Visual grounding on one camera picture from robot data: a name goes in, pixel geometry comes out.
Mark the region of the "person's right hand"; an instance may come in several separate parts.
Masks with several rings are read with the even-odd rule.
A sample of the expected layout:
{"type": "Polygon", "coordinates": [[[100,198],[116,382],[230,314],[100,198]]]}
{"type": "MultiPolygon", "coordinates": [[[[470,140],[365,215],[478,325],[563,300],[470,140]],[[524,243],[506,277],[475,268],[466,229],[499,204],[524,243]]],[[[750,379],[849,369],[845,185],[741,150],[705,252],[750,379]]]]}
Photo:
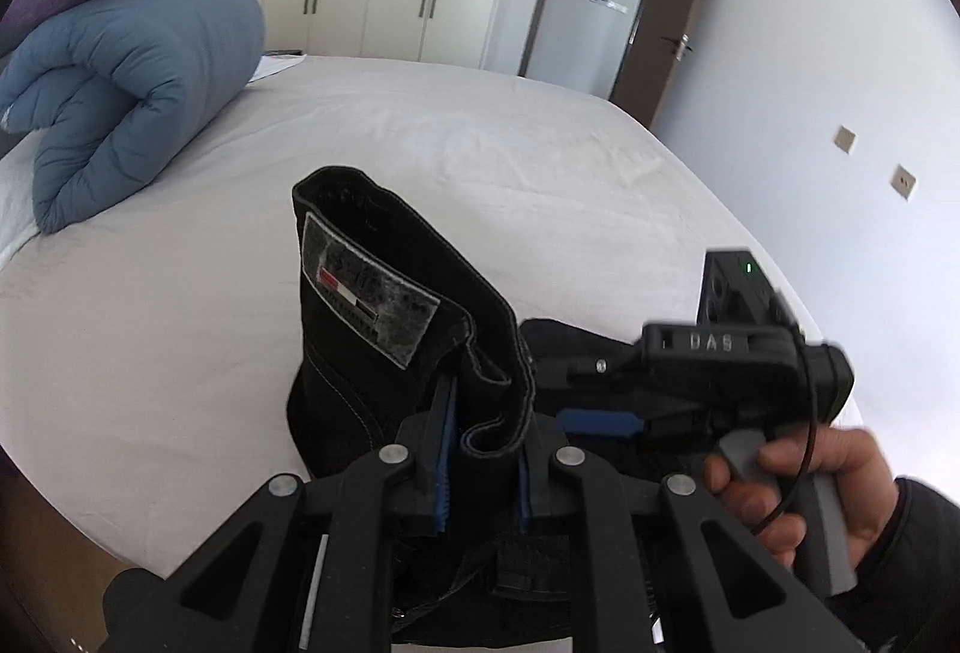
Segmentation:
{"type": "MultiPolygon", "coordinates": [[[[807,429],[800,429],[775,442],[763,445],[757,453],[760,470],[775,476],[793,477],[799,473],[807,447],[807,429]]],[[[835,494],[844,546],[856,570],[892,521],[898,505],[898,484],[874,436],[864,429],[835,429],[818,426],[814,451],[805,465],[807,474],[820,486],[835,494]]],[[[703,465],[703,483],[721,505],[747,528],[757,529],[778,508],[778,494],[763,483],[747,483],[734,477],[729,461],[711,453],[703,465]]],[[[807,516],[783,511],[755,534],[775,561],[791,568],[797,550],[807,539],[807,516]]]]}

